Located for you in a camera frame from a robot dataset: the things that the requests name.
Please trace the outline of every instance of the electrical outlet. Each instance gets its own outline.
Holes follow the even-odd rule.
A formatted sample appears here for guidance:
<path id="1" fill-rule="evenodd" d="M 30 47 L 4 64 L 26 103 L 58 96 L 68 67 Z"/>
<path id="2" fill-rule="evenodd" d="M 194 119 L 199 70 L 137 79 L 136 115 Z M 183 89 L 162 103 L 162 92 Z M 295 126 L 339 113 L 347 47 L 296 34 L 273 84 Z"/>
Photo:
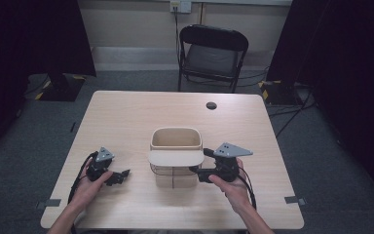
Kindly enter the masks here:
<path id="1" fill-rule="evenodd" d="M 179 8 L 181 9 L 181 13 L 191 13 L 191 2 L 182 1 Z"/>
<path id="2" fill-rule="evenodd" d="M 174 12 L 174 9 L 177 9 L 177 12 L 181 13 L 180 1 L 169 1 L 169 11 Z"/>

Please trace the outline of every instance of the wooden table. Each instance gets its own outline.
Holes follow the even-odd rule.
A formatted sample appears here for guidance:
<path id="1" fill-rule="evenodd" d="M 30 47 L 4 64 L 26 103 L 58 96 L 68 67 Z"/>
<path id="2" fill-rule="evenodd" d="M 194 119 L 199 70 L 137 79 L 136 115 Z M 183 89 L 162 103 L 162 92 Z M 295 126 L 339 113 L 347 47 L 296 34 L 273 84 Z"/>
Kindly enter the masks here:
<path id="1" fill-rule="evenodd" d="M 209 110 L 213 101 L 217 108 Z M 67 204 L 70 187 L 85 158 L 104 146 L 116 155 L 109 169 L 131 169 L 123 184 L 103 186 L 78 228 L 92 229 L 245 229 L 224 194 L 214 184 L 171 188 L 158 186 L 148 163 L 151 136 L 164 127 L 197 129 L 203 146 L 216 149 L 229 142 L 254 152 L 242 157 L 260 215 L 273 229 L 304 225 L 281 151 L 260 96 L 232 94 L 94 93 L 71 146 L 41 224 L 50 228 Z M 206 157 L 203 168 L 214 168 Z"/>

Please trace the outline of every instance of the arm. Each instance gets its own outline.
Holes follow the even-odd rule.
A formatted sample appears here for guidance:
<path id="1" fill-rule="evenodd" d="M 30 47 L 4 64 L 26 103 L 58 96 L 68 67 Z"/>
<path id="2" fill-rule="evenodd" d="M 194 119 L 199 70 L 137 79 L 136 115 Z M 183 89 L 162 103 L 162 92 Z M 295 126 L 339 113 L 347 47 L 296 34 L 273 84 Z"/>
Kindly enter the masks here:
<path id="1" fill-rule="evenodd" d="M 87 170 L 83 170 L 81 173 L 81 181 L 78 184 L 78 188 L 75 191 L 75 195 L 72 201 L 65 207 L 62 213 L 54 222 L 48 234 L 53 233 L 69 233 L 75 218 L 82 212 L 86 206 L 94 199 L 102 186 L 102 183 L 107 180 L 113 172 L 104 173 L 99 179 L 91 182 L 86 177 Z"/>
<path id="2" fill-rule="evenodd" d="M 238 160 L 239 167 L 243 168 L 243 162 Z M 245 178 L 244 172 L 240 171 L 240 176 Z M 233 182 L 226 182 L 217 175 L 210 175 L 208 179 L 225 193 L 235 211 L 243 220 L 248 232 L 251 234 L 274 233 L 266 224 L 259 213 L 251 206 L 248 200 L 247 188 L 236 178 Z"/>

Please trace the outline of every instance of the gray carpet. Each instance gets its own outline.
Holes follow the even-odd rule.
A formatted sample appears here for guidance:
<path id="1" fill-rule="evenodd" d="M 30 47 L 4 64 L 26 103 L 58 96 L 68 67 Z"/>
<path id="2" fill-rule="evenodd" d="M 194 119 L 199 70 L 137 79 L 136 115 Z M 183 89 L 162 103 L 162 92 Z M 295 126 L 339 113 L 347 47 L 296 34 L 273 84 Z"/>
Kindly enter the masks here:
<path id="1" fill-rule="evenodd" d="M 243 77 L 262 71 L 246 71 Z M 29 89 L 45 75 L 30 77 Z M 263 76 L 242 79 L 237 93 L 260 94 Z M 183 82 L 183 92 L 229 93 L 212 86 Z M 89 78 L 74 102 L 37 101 L 27 95 L 21 116 L 0 139 L 0 233 L 45 233 L 36 210 L 50 198 L 81 120 L 97 90 L 175 92 L 177 71 L 104 71 Z M 306 97 L 307 90 L 301 90 Z M 271 114 L 292 108 L 268 106 Z M 272 117 L 277 133 L 292 114 Z M 277 233 L 374 233 L 374 183 L 349 152 L 337 143 L 331 124 L 315 106 L 301 111 L 278 137 L 293 188 L 302 206 L 305 227 Z"/>

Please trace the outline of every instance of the finger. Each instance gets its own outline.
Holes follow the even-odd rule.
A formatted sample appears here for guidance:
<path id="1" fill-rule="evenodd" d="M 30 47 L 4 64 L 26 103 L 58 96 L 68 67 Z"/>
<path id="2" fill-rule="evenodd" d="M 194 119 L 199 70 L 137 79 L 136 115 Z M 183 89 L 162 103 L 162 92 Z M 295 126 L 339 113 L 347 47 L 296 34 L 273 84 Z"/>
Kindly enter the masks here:
<path id="1" fill-rule="evenodd" d="M 243 161 L 242 161 L 242 159 L 240 159 L 240 158 L 236 158 L 236 160 L 238 161 L 239 168 L 241 168 L 240 171 L 239 171 L 239 175 L 240 175 L 241 177 L 245 177 L 245 173 L 244 173 L 244 165 L 243 165 Z"/>
<path id="2" fill-rule="evenodd" d="M 81 172 L 81 177 L 82 176 L 85 176 L 86 174 L 87 174 L 87 169 L 88 169 L 88 167 L 90 166 L 90 163 L 91 163 L 91 161 L 93 160 L 93 158 L 91 157 L 88 161 L 87 161 L 87 163 L 85 164 L 85 169 Z"/>
<path id="3" fill-rule="evenodd" d="M 238 161 L 239 167 L 243 168 L 243 161 L 242 161 L 242 159 L 236 158 L 236 160 Z"/>
<path id="4" fill-rule="evenodd" d="M 97 179 L 96 181 L 94 181 L 94 183 L 98 184 L 99 186 L 102 185 L 102 183 L 104 183 L 109 177 L 111 177 L 114 173 L 112 171 L 107 171 L 105 173 L 103 173 L 99 179 Z"/>
<path id="5" fill-rule="evenodd" d="M 224 181 L 222 178 L 220 178 L 217 175 L 210 175 L 208 177 L 208 180 L 213 182 L 217 187 L 221 189 L 222 192 L 226 191 L 226 186 L 228 185 L 226 181 Z"/>

